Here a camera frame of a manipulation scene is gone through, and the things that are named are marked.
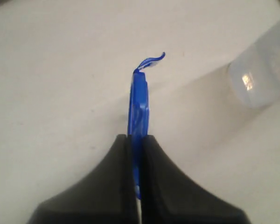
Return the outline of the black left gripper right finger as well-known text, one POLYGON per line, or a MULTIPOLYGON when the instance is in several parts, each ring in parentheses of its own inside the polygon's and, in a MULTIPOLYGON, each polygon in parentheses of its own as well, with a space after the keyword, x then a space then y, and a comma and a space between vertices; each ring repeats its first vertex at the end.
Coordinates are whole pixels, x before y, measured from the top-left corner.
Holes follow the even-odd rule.
POLYGON ((144 224, 247 224, 245 212, 186 176, 154 136, 143 140, 140 193, 144 224))

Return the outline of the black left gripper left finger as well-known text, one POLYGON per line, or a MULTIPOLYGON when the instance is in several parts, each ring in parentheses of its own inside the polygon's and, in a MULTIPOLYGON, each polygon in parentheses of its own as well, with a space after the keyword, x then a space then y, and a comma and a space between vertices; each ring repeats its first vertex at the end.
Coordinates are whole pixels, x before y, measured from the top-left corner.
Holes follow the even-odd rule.
POLYGON ((139 223, 129 137, 118 135, 102 161, 78 183, 39 204, 31 222, 139 223))

